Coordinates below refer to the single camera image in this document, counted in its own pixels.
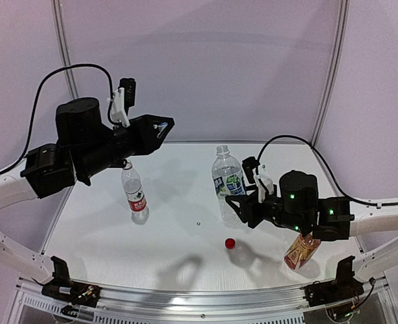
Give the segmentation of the blue white bottle cap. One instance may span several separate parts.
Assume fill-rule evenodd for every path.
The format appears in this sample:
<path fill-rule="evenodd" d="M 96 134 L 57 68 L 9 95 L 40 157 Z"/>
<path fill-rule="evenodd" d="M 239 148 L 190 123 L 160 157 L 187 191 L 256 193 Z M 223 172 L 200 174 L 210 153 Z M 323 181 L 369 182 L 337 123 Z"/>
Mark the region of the blue white bottle cap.
<path fill-rule="evenodd" d="M 167 127 L 167 123 L 163 122 L 163 123 L 160 123 L 160 124 L 154 124 L 153 127 L 154 127 L 154 129 L 162 130 L 162 129 L 165 129 Z"/>

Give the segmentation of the clear bottle green blue label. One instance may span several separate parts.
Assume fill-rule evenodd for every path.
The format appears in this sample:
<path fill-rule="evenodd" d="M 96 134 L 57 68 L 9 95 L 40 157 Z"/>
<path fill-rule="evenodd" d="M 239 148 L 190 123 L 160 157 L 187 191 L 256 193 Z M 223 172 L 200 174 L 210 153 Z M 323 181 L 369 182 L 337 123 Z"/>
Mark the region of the clear bottle green blue label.
<path fill-rule="evenodd" d="M 241 223 L 236 212 L 228 205 L 227 196 L 239 196 L 246 193 L 244 174 L 239 161 L 231 155 L 227 145 L 216 148 L 217 158 L 212 168 L 212 180 L 219 202 L 222 220 L 230 225 Z"/>

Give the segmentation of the red bottle cap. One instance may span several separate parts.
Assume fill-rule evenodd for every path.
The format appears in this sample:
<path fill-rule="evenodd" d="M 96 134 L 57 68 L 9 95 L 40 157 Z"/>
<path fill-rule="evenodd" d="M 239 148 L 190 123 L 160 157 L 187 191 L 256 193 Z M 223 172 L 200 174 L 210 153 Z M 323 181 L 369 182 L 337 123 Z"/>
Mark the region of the red bottle cap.
<path fill-rule="evenodd" d="M 234 249 L 236 247 L 236 241 L 233 238 L 227 238 L 225 240 L 225 248 L 226 249 Z"/>

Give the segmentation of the amber tea bottle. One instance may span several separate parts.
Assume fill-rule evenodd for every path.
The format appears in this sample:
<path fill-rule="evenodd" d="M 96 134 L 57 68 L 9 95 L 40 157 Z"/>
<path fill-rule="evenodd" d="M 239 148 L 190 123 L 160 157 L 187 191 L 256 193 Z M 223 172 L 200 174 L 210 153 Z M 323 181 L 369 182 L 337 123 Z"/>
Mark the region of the amber tea bottle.
<path fill-rule="evenodd" d="M 316 252 L 321 241 L 313 238 L 312 234 L 302 236 L 301 234 L 293 241 L 285 253 L 285 264 L 291 270 L 298 270 L 303 267 Z"/>

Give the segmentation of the clear bottle red label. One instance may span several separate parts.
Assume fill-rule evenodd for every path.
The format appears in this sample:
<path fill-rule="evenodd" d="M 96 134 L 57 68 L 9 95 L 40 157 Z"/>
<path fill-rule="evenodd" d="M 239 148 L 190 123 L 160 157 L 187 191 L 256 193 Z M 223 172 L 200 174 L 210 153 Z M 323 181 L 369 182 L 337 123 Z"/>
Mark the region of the clear bottle red label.
<path fill-rule="evenodd" d="M 132 214 L 131 218 L 135 224 L 144 225 L 149 217 L 149 207 L 141 177 L 129 159 L 125 159 L 124 162 L 121 185 Z"/>

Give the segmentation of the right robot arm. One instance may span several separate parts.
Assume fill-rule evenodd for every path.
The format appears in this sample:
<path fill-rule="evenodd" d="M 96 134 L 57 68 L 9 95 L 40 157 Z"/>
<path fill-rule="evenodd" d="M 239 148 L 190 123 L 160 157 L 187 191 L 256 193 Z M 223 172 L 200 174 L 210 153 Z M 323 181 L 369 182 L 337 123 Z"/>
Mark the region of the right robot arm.
<path fill-rule="evenodd" d="M 249 195 L 227 196 L 226 203 L 242 223 L 255 228 L 262 221 L 311 235 L 322 242 L 347 240 L 367 233 L 398 231 L 398 201 L 360 201 L 345 196 L 319 198 L 315 175 L 292 170 L 278 184 L 254 175 Z M 360 256 L 350 256 L 337 265 L 337 275 L 358 281 L 398 265 L 398 236 Z"/>

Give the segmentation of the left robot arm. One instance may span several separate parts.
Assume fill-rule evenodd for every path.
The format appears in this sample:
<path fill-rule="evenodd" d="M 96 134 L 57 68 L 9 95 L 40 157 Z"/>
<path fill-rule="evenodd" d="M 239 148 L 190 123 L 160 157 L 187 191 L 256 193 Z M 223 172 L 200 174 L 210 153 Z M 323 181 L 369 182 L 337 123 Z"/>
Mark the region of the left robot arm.
<path fill-rule="evenodd" d="M 131 156 L 158 150 L 175 125 L 171 117 L 141 115 L 128 127 L 111 129 L 103 124 L 99 101 L 84 97 L 58 106 L 57 142 L 29 151 L 19 165 L 0 174 L 0 210 L 27 200 L 43 199 L 92 176 L 122 168 Z M 0 231 L 0 263 L 45 286 L 72 283 L 65 261 L 38 256 Z"/>

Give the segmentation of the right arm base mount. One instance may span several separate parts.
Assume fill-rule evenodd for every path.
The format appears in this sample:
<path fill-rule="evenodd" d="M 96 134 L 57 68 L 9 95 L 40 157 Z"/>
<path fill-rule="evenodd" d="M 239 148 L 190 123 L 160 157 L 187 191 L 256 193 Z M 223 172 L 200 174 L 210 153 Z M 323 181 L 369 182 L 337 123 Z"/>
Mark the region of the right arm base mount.
<path fill-rule="evenodd" d="M 348 300 L 364 293 L 364 285 L 355 279 L 353 261 L 349 256 L 337 264 L 335 278 L 304 287 L 304 296 L 310 307 Z"/>

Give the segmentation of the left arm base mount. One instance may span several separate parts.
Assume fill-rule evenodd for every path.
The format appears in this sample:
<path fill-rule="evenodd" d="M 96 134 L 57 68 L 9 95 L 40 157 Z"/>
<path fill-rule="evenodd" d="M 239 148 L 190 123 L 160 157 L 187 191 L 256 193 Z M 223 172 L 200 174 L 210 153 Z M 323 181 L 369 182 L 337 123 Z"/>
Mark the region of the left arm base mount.
<path fill-rule="evenodd" d="M 70 278 L 67 263 L 56 257 L 51 258 L 53 271 L 49 283 L 42 285 L 42 295 L 65 303 L 60 313 L 76 317 L 81 306 L 96 308 L 101 297 L 100 286 L 82 283 Z"/>

